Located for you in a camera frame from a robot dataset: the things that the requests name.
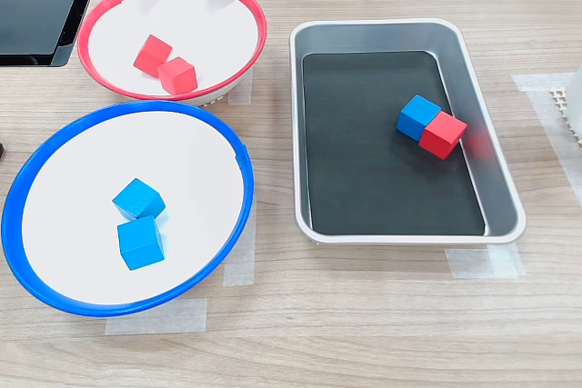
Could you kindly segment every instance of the red cube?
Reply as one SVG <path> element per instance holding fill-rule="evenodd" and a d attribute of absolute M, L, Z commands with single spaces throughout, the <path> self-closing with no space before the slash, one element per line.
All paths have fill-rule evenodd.
<path fill-rule="evenodd" d="M 134 62 L 134 67 L 144 73 L 157 77 L 157 67 L 167 61 L 172 52 L 172 46 L 167 45 L 153 35 L 147 37 L 145 44 L 139 51 Z"/>
<path fill-rule="evenodd" d="M 171 95 L 190 93 L 198 87 L 194 66 L 180 57 L 160 65 L 157 72 L 162 86 Z"/>
<path fill-rule="evenodd" d="M 426 127 L 419 145 L 440 159 L 445 159 L 458 144 L 466 129 L 465 123 L 441 111 Z"/>

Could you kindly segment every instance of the red rim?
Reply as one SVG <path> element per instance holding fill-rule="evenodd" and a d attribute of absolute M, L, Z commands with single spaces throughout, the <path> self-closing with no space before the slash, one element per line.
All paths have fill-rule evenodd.
<path fill-rule="evenodd" d="M 256 62 L 258 57 L 263 52 L 263 48 L 265 47 L 266 42 L 266 18 L 261 6 L 258 4 L 256 0 L 240 0 L 240 2 L 248 8 L 248 10 L 253 14 L 256 20 L 256 26 L 258 28 L 258 41 L 256 43 L 256 50 L 253 54 L 253 57 L 246 63 L 246 65 L 238 72 L 236 75 L 233 75 L 226 79 L 225 81 L 221 82 L 220 84 L 216 84 L 209 88 L 205 88 L 204 90 L 196 90 L 192 93 L 186 93 L 184 95 L 141 95 L 138 93 L 132 93 L 130 91 L 123 90 L 101 76 L 93 62 L 91 61 L 91 57 L 89 56 L 89 36 L 91 35 L 91 31 L 93 31 L 93 26 L 95 23 L 101 18 L 103 14 L 105 14 L 110 9 L 116 7 L 117 5 L 121 4 L 124 0 L 103 0 L 99 5 L 95 7 L 91 13 L 86 17 L 83 26 L 81 27 L 81 31 L 79 32 L 79 39 L 78 39 L 78 52 L 79 52 L 79 59 L 81 60 L 81 64 L 85 68 L 85 70 L 95 79 L 99 84 L 111 90 L 115 93 L 120 95 L 126 95 L 127 97 L 133 97 L 134 99 L 140 100 L 186 100 L 186 99 L 195 99 L 197 97 L 202 97 L 204 95 L 209 95 L 215 91 L 224 88 L 225 86 L 232 84 L 235 80 L 240 78 L 242 75 L 248 71 L 249 68 Z"/>

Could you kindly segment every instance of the blue rim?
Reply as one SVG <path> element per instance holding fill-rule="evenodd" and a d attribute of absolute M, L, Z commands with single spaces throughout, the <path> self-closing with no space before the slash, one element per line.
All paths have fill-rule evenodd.
<path fill-rule="evenodd" d="M 70 139 L 81 134 L 90 127 L 104 122 L 105 120 L 120 115 L 148 111 L 167 111 L 191 115 L 214 127 L 232 145 L 236 153 L 236 160 L 238 161 L 238 165 L 243 175 L 245 190 L 243 206 L 240 215 L 238 216 L 238 220 L 236 221 L 235 228 L 220 252 L 218 252 L 218 254 L 202 270 L 187 281 L 165 293 L 161 293 L 155 297 L 139 302 L 123 304 L 94 304 L 70 299 L 47 286 L 36 275 L 26 258 L 25 248 L 22 241 L 22 217 L 25 209 L 26 197 L 28 196 L 30 187 L 45 162 L 56 150 L 58 150 L 59 147 Z M 146 101 L 116 104 L 85 115 L 67 125 L 46 140 L 46 142 L 33 153 L 28 161 L 26 161 L 26 164 L 12 183 L 12 187 L 6 197 L 4 212 L 2 214 L 2 246 L 4 248 L 8 265 L 20 284 L 22 284 L 22 286 L 34 297 L 56 309 L 90 317 L 111 317 L 137 313 L 158 306 L 161 303 L 165 303 L 181 293 L 188 291 L 217 268 L 235 246 L 240 234 L 245 228 L 253 203 L 253 191 L 253 168 L 246 147 L 233 130 L 219 118 L 201 109 L 187 104 L 179 104 L 177 102 Z"/>

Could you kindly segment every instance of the blue cube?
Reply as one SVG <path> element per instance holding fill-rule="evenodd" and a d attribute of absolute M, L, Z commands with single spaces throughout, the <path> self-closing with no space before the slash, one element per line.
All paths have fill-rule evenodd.
<path fill-rule="evenodd" d="M 396 129 L 413 140 L 420 141 L 425 128 L 440 111 L 440 106 L 415 95 L 400 113 Z"/>
<path fill-rule="evenodd" d="M 164 260 L 162 238 L 151 215 L 117 226 L 119 251 L 129 270 Z"/>
<path fill-rule="evenodd" d="M 162 196 L 154 188 L 144 184 L 139 179 L 134 179 L 124 188 L 113 199 L 113 203 L 128 220 L 135 220 L 149 215 L 156 218 L 166 209 Z"/>

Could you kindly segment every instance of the wooden table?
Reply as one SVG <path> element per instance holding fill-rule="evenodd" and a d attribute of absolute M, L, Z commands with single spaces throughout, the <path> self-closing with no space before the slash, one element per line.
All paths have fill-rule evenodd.
<path fill-rule="evenodd" d="M 100 0 L 92 0 L 92 5 Z M 210 110 L 256 174 L 255 284 L 223 268 L 205 333 L 105 336 L 106 320 L 32 297 L 0 260 L 0 386 L 579 387 L 582 210 L 511 75 L 582 65 L 582 0 L 258 0 L 269 21 L 250 106 Z M 287 38 L 317 19 L 440 17 L 462 30 L 527 211 L 517 280 L 454 279 L 444 248 L 322 248 L 293 217 Z M 77 117 L 124 99 L 76 55 L 0 69 L 2 200 L 28 156 Z"/>

